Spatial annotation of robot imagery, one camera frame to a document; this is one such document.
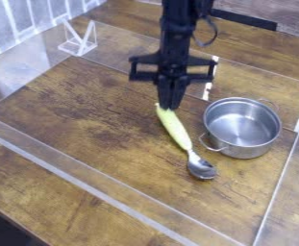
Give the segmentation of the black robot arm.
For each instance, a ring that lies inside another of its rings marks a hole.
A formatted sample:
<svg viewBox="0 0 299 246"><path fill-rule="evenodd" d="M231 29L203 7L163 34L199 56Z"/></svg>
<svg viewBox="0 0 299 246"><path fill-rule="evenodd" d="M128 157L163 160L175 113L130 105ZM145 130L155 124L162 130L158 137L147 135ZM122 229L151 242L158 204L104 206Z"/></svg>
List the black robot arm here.
<svg viewBox="0 0 299 246"><path fill-rule="evenodd" d="M217 39L217 25L210 19L215 0L162 0L161 40L155 53L128 58L130 80L153 81L158 89L159 106L175 110L182 103L186 87L193 81L207 83L214 79L217 61L189 55L190 39L197 22L203 19L214 30L214 37L202 42L209 46Z"/></svg>

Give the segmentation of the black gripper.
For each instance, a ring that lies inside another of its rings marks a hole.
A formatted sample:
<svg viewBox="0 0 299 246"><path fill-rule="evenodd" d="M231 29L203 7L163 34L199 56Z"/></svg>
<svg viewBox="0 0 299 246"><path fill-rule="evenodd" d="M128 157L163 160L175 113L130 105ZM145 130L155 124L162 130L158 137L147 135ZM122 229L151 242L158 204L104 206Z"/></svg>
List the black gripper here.
<svg viewBox="0 0 299 246"><path fill-rule="evenodd" d="M210 82L217 62L189 55L194 25L161 24L159 49L155 53L133 56L128 78L131 81L158 82L158 99L162 109L175 110L182 102L190 81Z"/></svg>

